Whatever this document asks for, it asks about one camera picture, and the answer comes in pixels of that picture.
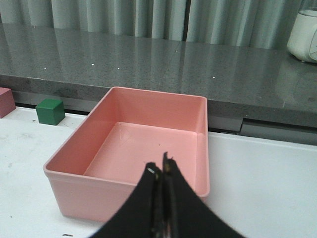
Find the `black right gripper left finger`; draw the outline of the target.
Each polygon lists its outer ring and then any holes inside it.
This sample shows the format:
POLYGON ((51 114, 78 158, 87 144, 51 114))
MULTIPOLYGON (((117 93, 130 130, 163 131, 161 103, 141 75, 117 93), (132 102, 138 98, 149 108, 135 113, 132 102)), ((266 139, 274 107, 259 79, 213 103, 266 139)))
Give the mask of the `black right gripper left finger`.
POLYGON ((126 202, 93 238, 161 237, 161 170, 147 163, 126 202))

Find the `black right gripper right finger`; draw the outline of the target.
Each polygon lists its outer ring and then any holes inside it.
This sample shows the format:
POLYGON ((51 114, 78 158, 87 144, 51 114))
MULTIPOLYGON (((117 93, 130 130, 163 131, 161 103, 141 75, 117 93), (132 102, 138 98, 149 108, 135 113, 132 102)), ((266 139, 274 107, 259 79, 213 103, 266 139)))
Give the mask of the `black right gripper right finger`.
POLYGON ((198 197, 167 152, 162 161, 166 231, 171 238, 242 238, 198 197))

